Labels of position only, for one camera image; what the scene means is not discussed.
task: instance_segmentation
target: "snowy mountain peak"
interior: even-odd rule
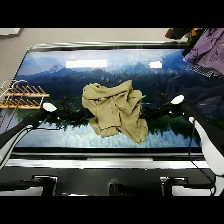
[[[54,73],[54,72],[58,72],[61,69],[63,69],[64,66],[63,65],[54,65],[50,70],[49,73]]]

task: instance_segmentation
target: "crumpled cloth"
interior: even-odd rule
[[[107,137],[120,130],[140,144],[148,135],[146,120],[140,118],[142,98],[140,90],[133,90],[132,80],[113,88],[94,83],[84,87],[82,105],[95,116],[89,122],[96,134]]]

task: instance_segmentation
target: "display screen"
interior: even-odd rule
[[[146,97],[143,105],[159,107],[177,95],[184,95],[213,124],[224,130],[224,79],[204,77],[190,70],[183,61],[182,49],[112,49],[29,52],[15,77],[30,85],[41,86],[57,108],[77,111],[82,104],[83,88],[90,83],[114,87],[132,80],[133,88]],[[31,110],[18,109],[9,128],[17,125]],[[4,132],[10,110],[2,124]],[[40,127],[60,130],[33,130],[17,147],[63,148],[175,148],[189,146],[192,124],[183,117],[161,117],[147,121],[149,134],[137,144],[123,133],[102,138],[88,121],[75,125],[69,121],[44,121]],[[197,134],[192,147],[200,147]]]

